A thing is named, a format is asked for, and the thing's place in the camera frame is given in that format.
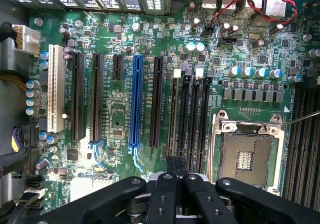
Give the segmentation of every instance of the pcie slot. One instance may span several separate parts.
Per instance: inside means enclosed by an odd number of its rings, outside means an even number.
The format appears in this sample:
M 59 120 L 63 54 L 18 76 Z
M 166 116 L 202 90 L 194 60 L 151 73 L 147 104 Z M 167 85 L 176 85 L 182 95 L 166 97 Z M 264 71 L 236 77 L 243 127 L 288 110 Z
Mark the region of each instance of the pcie slot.
M 95 53 L 92 57 L 90 142 L 93 143 L 102 139 L 103 58 L 100 53 Z
M 63 47 L 49 44 L 47 131 L 64 129 L 62 113 L 65 106 L 65 60 Z
M 133 57 L 132 91 L 131 91 L 131 115 L 129 132 L 129 153 L 133 154 L 134 165 L 143 172 L 138 164 L 138 150 L 140 149 L 140 127 L 141 127 L 141 106 L 142 106 L 142 83 L 144 60 L 142 55 Z
M 170 127 L 169 127 L 168 149 L 167 149 L 168 156 L 175 155 L 178 99 L 179 99 L 179 79 L 175 78 L 172 84 L 172 95 L 171 95 Z
M 179 157 L 184 156 L 185 139 L 187 133 L 186 118 L 188 115 L 188 99 L 189 99 L 189 88 L 190 88 L 191 75 L 184 74 L 182 80 L 182 95 L 181 95 L 181 108 L 180 108 L 180 126 L 179 136 L 177 144 L 177 155 Z
M 76 52 L 72 58 L 71 140 L 84 138 L 84 54 Z
M 207 112 L 208 112 L 208 101 L 209 101 L 209 91 L 212 84 L 212 78 L 206 77 L 203 81 L 203 94 L 202 94 L 202 106 L 200 115 L 200 127 L 199 127 L 199 149 L 197 153 L 197 173 L 202 173 L 203 159 L 206 143 L 206 126 L 207 126 Z
M 151 107 L 151 124 L 150 124 L 150 147 L 157 147 L 159 144 L 160 118 L 161 118 L 161 104 L 162 104 L 162 86 L 164 58 L 154 58 L 154 72 L 153 72 L 153 91 L 152 91 L 152 107 Z
M 200 81 L 195 79 L 192 87 L 192 99 L 191 99 L 191 113 L 190 113 L 190 125 L 189 125 L 189 144 L 187 152 L 187 165 L 189 172 L 193 171 L 193 156 L 194 149 L 198 147 L 196 141 L 196 135 L 198 134 L 197 124 L 199 121 L 198 107 L 200 96 Z

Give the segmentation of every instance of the chip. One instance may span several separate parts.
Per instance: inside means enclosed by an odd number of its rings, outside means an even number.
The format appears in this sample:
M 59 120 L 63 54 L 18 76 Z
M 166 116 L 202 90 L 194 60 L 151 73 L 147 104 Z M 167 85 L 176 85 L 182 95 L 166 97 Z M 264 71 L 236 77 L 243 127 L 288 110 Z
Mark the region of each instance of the chip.
M 200 62 L 205 62 L 206 61 L 206 56 L 204 54 L 199 54 L 199 61 Z
M 282 44 L 281 44 L 282 47 L 289 47 L 289 40 L 282 40 Z
M 66 159 L 71 161 L 77 161 L 79 157 L 79 152 L 77 149 L 67 149 Z
M 212 62 L 213 62 L 213 64 L 220 65 L 220 58 L 218 58 L 218 57 L 213 57 Z
M 186 53 L 180 54 L 180 60 L 182 60 L 182 61 L 187 60 L 187 56 L 186 55 L 187 55 Z
M 259 63 L 265 63 L 267 60 L 267 56 L 265 55 L 260 55 L 259 56 Z

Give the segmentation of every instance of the motherboard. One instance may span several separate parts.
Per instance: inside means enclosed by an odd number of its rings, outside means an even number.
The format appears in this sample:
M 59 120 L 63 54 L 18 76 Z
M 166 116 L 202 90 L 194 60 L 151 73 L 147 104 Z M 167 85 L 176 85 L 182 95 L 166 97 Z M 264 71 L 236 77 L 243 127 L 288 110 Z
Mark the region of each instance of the motherboard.
M 213 183 L 283 194 L 290 128 L 268 125 L 290 121 L 296 83 L 318 77 L 309 51 L 319 22 L 299 11 L 272 32 L 221 15 L 204 31 L 213 15 L 192 3 L 171 16 L 31 11 L 46 211 L 129 176 L 148 180 L 167 156 Z

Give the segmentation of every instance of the electrolytic capacitor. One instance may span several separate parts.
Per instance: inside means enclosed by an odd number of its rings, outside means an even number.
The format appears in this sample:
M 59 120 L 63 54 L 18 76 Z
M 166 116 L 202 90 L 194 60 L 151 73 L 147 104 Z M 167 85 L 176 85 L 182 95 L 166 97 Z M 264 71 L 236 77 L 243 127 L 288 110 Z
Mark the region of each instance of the electrolytic capacitor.
M 255 70 L 254 75 L 258 78 L 263 78 L 267 75 L 267 71 L 265 68 L 258 68 Z
M 241 70 L 241 74 L 242 74 L 242 76 L 244 76 L 244 77 L 248 77 L 248 76 L 250 76 L 250 75 L 253 74 L 253 70 L 252 70 L 252 68 L 250 68 L 250 67 L 246 67 L 246 68 L 243 68 L 243 69 Z
M 59 33 L 62 34 L 64 37 L 70 37 L 71 33 L 69 30 L 67 30 L 66 28 L 60 28 L 59 29 Z
M 49 63 L 48 63 L 48 61 L 45 61 L 45 60 L 41 61 L 41 62 L 40 62 L 40 68 L 42 68 L 43 70 L 48 69 L 48 68 L 49 68 Z
M 299 83 L 299 82 L 301 82 L 302 81 L 302 77 L 301 76 L 290 76 L 289 78 L 288 78 L 288 81 L 290 82 L 290 83 Z
M 28 89 L 33 89 L 33 88 L 39 88 L 40 83 L 37 80 L 28 80 L 25 83 L 25 85 Z
M 195 7 L 196 7 L 195 3 L 194 3 L 193 1 L 191 1 L 191 2 L 189 3 L 188 7 L 186 8 L 186 9 L 187 9 L 186 11 L 187 11 L 188 13 L 191 13 L 192 11 L 194 11 Z
M 28 98 L 26 100 L 25 104 L 28 107 L 38 106 L 39 105 L 39 99 L 37 99 L 37 98 Z
M 265 42 L 262 39 L 256 40 L 252 43 L 252 48 L 260 48 L 264 46 Z
M 230 24 L 229 23 L 224 23 L 222 27 L 220 28 L 219 32 L 224 34 L 230 29 Z
M 71 53 L 71 54 L 73 54 L 74 52 L 75 52 L 76 50 L 74 49 L 74 48 L 71 48 L 71 47 L 64 47 L 64 49 L 63 49 L 63 52 L 64 53 Z
M 56 143 L 58 141 L 58 139 L 59 139 L 59 137 L 57 134 L 52 134 L 50 137 L 48 137 L 46 139 L 46 142 L 51 145 L 53 143 Z
M 71 54 L 68 54 L 68 53 L 65 53 L 65 54 L 63 54 L 64 56 L 63 56 L 63 59 L 64 60 L 71 60 L 72 59 L 72 55 Z
M 37 89 L 28 89 L 25 93 L 26 93 L 25 95 L 28 98 L 36 98 L 40 94 L 39 90 L 37 90 Z
M 229 74 L 232 76 L 236 76 L 240 73 L 240 68 L 238 66 L 233 66 L 229 69 Z
M 41 52 L 40 59 L 47 60 L 49 58 L 48 52 Z
M 41 162 L 39 162 L 35 168 L 38 169 L 38 170 L 41 170 L 42 168 L 48 166 L 49 164 L 49 161 L 47 159 L 43 159 Z
M 40 170 L 35 170 L 34 173 L 35 173 L 36 175 L 42 175 L 42 174 L 45 174 L 48 170 L 49 170 L 48 167 L 44 167 L 44 168 L 42 168 L 42 169 L 40 169 Z
M 309 56 L 311 58 L 319 58 L 320 57 L 320 48 L 317 48 L 317 49 L 311 49 L 309 51 Z
M 281 69 L 274 69 L 270 71 L 270 78 L 280 78 L 282 76 Z
M 191 28 L 197 28 L 199 26 L 199 24 L 200 24 L 200 19 L 194 18 L 191 23 Z
M 278 32 L 280 32 L 281 30 L 283 30 L 284 26 L 280 23 L 278 23 L 275 27 L 273 27 L 272 29 L 270 29 L 269 33 L 271 35 L 276 34 Z
M 228 29 L 228 34 L 234 34 L 235 32 L 237 32 L 239 30 L 238 25 L 232 25 L 229 29 Z
M 38 107 L 29 107 L 25 110 L 25 113 L 29 116 L 37 115 L 39 113 Z

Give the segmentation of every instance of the capacitor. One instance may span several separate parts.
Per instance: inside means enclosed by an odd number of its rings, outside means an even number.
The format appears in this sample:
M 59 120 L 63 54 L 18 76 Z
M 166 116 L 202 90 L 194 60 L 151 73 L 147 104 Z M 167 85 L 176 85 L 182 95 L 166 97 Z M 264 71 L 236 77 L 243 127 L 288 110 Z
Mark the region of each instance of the capacitor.
M 240 73 L 240 68 L 238 66 L 233 66 L 229 69 L 229 74 L 232 76 L 238 75 Z
M 39 99 L 37 98 L 28 98 L 25 102 L 25 104 L 28 107 L 32 107 L 32 106 L 38 106 L 39 105 Z
M 64 60 L 71 60 L 72 59 L 72 55 L 71 54 L 68 54 L 68 53 L 65 53 L 65 54 L 63 54 L 64 56 L 63 56 L 63 59 Z
M 49 58 L 48 52 L 41 52 L 40 59 L 47 60 Z
M 312 35 L 309 33 L 306 33 L 303 35 L 302 39 L 304 40 L 304 42 L 309 43 L 312 39 Z
M 35 170 L 34 173 L 35 173 L 36 175 L 42 175 L 42 174 L 45 174 L 48 170 L 49 170 L 48 167 L 44 167 L 44 168 L 42 168 L 41 170 Z
M 74 22 L 74 24 L 76 28 L 82 28 L 84 23 L 78 19 Z
M 43 132 L 39 132 L 39 139 L 40 140 L 46 140 L 48 137 L 50 137 L 50 133 L 43 131 Z
M 41 162 L 37 163 L 35 166 L 36 169 L 41 170 L 42 168 L 48 166 L 49 161 L 47 159 L 43 159 Z
M 39 88 L 40 83 L 37 80 L 28 80 L 25 83 L 25 85 L 28 89 L 33 89 L 33 88 Z
M 202 53 L 205 49 L 205 45 L 203 44 L 203 43 L 197 43 L 196 44 L 196 51 L 198 52 L 198 53 Z
M 186 44 L 185 47 L 188 52 L 193 52 L 195 50 L 196 45 L 193 42 L 189 42 Z
M 25 113 L 29 116 L 37 115 L 39 113 L 38 107 L 29 107 L 25 110 Z
M 234 24 L 228 29 L 228 34 L 234 34 L 238 30 L 239 30 L 239 26 Z
M 241 70 L 241 74 L 242 74 L 244 77 L 248 77 L 248 76 L 250 76 L 250 75 L 253 74 L 253 70 L 252 70 L 251 67 L 246 67 L 246 68 L 243 68 L 243 69 Z
M 319 58 L 320 57 L 320 48 L 317 48 L 317 49 L 311 49 L 309 51 L 309 56 L 311 58 Z
M 263 78 L 267 75 L 267 71 L 265 68 L 258 68 L 255 70 L 254 75 L 258 78 Z
M 67 30 L 66 28 L 60 28 L 59 29 L 59 33 L 62 34 L 64 37 L 70 37 L 71 33 L 69 30 Z
M 302 81 L 302 77 L 301 76 L 290 76 L 289 78 L 288 78 L 288 81 L 290 82 L 290 83 L 299 83 L 299 82 L 301 82 Z
M 230 29 L 230 24 L 229 23 L 224 23 L 222 25 L 222 27 L 220 28 L 219 32 L 224 34 L 225 32 L 228 31 L 228 29 Z
M 49 68 L 49 63 L 45 60 L 40 62 L 40 68 L 42 68 L 43 70 L 46 70 Z
M 264 46 L 265 42 L 262 39 L 256 40 L 252 43 L 252 48 L 260 48 L 261 46 Z
M 199 26 L 199 24 L 200 24 L 200 19 L 194 18 L 191 23 L 191 28 L 197 28 Z
M 64 47 L 64 49 L 63 49 L 63 52 L 64 53 L 71 53 L 71 54 L 73 54 L 74 52 L 75 52 L 76 50 L 74 49 L 74 48 L 71 48 L 71 47 Z
M 28 98 L 35 98 L 40 94 L 39 90 L 37 89 L 28 89 L 25 93 Z
M 196 5 L 193 1 L 191 1 L 188 5 L 188 7 L 186 8 L 188 13 L 191 13 L 194 9 L 195 9 Z
M 270 71 L 270 78 L 280 78 L 282 76 L 281 69 L 274 69 Z
M 58 139 L 59 139 L 59 137 L 57 134 L 52 134 L 50 137 L 48 137 L 46 139 L 46 142 L 51 145 L 53 143 L 56 143 L 58 141 Z
M 132 30 L 134 32 L 138 32 L 140 30 L 140 24 L 139 23 L 133 23 Z
M 278 32 L 280 32 L 281 30 L 283 30 L 284 26 L 280 23 L 278 23 L 275 27 L 273 27 L 272 29 L 270 29 L 269 33 L 271 35 L 276 34 Z

